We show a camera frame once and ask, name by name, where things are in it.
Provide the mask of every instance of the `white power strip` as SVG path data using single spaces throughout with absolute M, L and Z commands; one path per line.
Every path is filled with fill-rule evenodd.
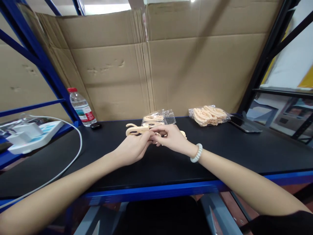
M 35 149 L 41 148 L 49 143 L 57 131 L 64 125 L 61 121 L 54 121 L 42 124 L 39 128 L 43 134 L 32 138 L 32 140 L 23 145 L 12 145 L 8 150 L 13 154 L 26 154 Z

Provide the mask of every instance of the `blue table edge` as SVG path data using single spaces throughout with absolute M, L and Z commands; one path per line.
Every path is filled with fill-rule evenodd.
M 291 173 L 280 173 L 266 175 L 264 177 L 280 186 L 312 183 L 313 170 Z M 86 199 L 89 202 L 90 206 L 97 206 L 102 205 L 104 203 L 150 200 L 166 197 L 190 196 L 226 191 L 231 190 L 222 181 L 212 180 L 194 183 L 170 184 L 162 186 L 90 192 L 83 194 L 81 198 Z M 12 200 L 13 199 L 0 200 L 0 206 Z M 0 213 L 6 210 L 8 207 L 10 206 L 1 209 Z

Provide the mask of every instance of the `red bottle cap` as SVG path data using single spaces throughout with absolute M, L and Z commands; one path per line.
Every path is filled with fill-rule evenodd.
M 68 92 L 77 92 L 77 89 L 75 87 L 69 87 L 67 89 Z

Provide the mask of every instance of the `charging cable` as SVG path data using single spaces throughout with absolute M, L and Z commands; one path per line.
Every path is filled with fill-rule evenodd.
M 77 153 L 76 157 L 74 157 L 74 159 L 70 162 L 70 164 L 69 164 L 63 171 L 61 171 L 58 175 L 56 175 L 54 178 L 52 178 L 51 180 L 49 180 L 47 183 L 45 183 L 45 184 L 41 185 L 40 187 L 34 189 L 33 191 L 31 191 L 31 192 L 29 192 L 29 193 L 26 193 L 25 195 L 23 195 L 23 196 L 21 196 L 21 197 L 19 197 L 19 198 L 17 198 L 17 199 L 14 199 L 14 200 L 12 200 L 12 201 L 10 201 L 10 202 L 8 202 L 8 203 L 6 203 L 6 204 L 0 206 L 0 209 L 6 207 L 6 206 L 8 206 L 8 205 L 11 205 L 11 204 L 14 203 L 14 202 L 19 201 L 19 200 L 21 200 L 21 199 L 23 199 L 23 198 L 25 198 L 25 197 L 31 195 L 32 193 L 38 191 L 39 189 L 42 189 L 42 188 L 45 187 L 46 185 L 50 184 L 52 181 L 54 181 L 56 178 L 58 178 L 60 175 L 62 175 L 62 174 L 73 164 L 73 162 L 78 158 L 78 156 L 79 156 L 79 154 L 81 153 L 81 150 L 82 150 L 82 134 L 81 134 L 81 132 L 79 131 L 79 129 L 78 129 L 77 127 L 75 127 L 74 125 L 72 125 L 72 124 L 70 124 L 70 123 L 68 123 L 67 121 L 64 121 L 64 120 L 62 120 L 62 119 L 56 118 L 56 117 L 33 116 L 33 115 L 29 115 L 29 116 L 35 117 L 35 118 L 52 118 L 52 119 L 57 119 L 57 120 L 59 120 L 59 121 L 65 122 L 66 124 L 69 124 L 70 126 L 72 126 L 74 129 L 76 129 L 76 130 L 78 131 L 79 138 L 80 138 L 80 147 L 79 147 L 79 150 L 78 150 L 78 153 Z

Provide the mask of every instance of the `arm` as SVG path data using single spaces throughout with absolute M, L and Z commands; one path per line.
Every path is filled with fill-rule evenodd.
M 180 133 L 176 125 L 161 125 L 151 129 L 167 138 L 150 139 L 194 158 L 198 147 Z M 297 211 L 311 211 L 293 195 L 265 177 L 203 149 L 199 163 L 242 197 L 253 209 L 265 215 L 288 215 Z
M 97 180 L 140 160 L 153 132 L 130 135 L 111 153 L 38 190 L 0 214 L 1 235 L 34 234 L 45 228 Z

